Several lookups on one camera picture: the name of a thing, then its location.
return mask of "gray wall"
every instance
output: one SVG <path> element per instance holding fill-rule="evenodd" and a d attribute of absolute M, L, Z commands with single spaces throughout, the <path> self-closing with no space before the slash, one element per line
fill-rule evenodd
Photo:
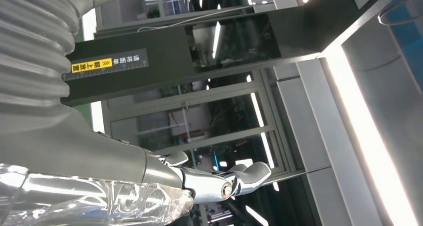
<path fill-rule="evenodd" d="M 371 20 L 343 48 L 387 149 L 423 223 L 423 97 L 387 26 Z"/>

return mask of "silver metallic robot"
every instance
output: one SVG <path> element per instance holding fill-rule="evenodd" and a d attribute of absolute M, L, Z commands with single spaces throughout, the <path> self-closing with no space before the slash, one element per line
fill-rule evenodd
<path fill-rule="evenodd" d="M 0 225 L 166 225 L 256 190 L 264 163 L 224 173 L 92 132 L 60 103 L 79 19 L 110 0 L 0 0 Z"/>

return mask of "transparent plastic cover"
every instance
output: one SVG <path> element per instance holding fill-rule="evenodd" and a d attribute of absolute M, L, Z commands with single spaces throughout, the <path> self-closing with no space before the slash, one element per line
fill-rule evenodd
<path fill-rule="evenodd" d="M 189 212 L 189 191 L 160 184 L 58 177 L 0 164 L 4 226 L 164 226 Z"/>

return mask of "aluminum frame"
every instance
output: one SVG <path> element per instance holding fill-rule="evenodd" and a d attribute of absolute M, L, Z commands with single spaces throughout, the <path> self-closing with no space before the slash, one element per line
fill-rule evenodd
<path fill-rule="evenodd" d="M 168 155 L 176 151 L 191 151 L 193 149 L 205 147 L 209 145 L 219 144 L 223 142 L 238 140 L 249 136 L 259 135 L 260 133 L 268 133 L 269 141 L 274 152 L 277 167 L 272 169 L 272 176 L 268 181 L 275 181 L 275 177 L 283 177 L 285 174 L 299 172 L 294 167 L 291 152 L 289 150 L 286 137 L 282 129 L 282 123 L 278 116 L 274 116 L 275 105 L 271 98 L 271 93 L 267 92 L 268 88 L 265 86 L 265 81 L 262 79 L 262 74 L 259 71 L 252 71 L 253 81 L 238 83 L 228 86 L 213 88 L 210 90 L 203 90 L 192 92 L 188 94 L 176 95 L 157 100 L 151 100 L 128 106 L 108 107 L 107 101 L 102 101 L 103 120 L 106 134 L 112 135 L 111 123 L 114 121 L 124 120 L 128 118 L 137 117 L 140 115 L 162 112 L 166 110 L 182 108 L 185 105 L 196 105 L 207 103 L 236 96 L 246 95 L 255 92 L 258 97 L 258 102 L 262 107 L 262 115 L 266 119 L 264 127 L 257 127 L 244 131 L 234 132 L 226 135 L 215 136 L 208 139 L 187 143 L 178 146 L 172 146 L 156 151 L 157 154 Z"/>

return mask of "yellow warning label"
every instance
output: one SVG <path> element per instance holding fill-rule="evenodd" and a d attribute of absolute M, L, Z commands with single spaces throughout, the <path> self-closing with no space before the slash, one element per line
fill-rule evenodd
<path fill-rule="evenodd" d="M 101 68 L 107 68 L 113 66 L 112 58 L 82 62 L 78 64 L 72 64 L 72 73 L 84 72 L 89 70 L 98 70 Z"/>

